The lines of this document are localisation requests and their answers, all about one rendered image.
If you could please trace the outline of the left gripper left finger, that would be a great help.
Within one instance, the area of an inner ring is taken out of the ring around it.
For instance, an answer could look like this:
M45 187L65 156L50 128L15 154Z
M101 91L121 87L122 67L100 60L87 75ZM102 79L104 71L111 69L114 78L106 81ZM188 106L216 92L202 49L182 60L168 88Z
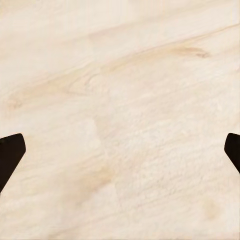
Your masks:
M0 193L26 152L21 133L0 138Z

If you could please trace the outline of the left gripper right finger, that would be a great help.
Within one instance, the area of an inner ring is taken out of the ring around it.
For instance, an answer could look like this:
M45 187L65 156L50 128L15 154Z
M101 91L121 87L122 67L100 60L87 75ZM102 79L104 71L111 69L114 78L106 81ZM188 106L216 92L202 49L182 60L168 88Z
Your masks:
M240 135L229 133L224 146L224 151L240 173Z

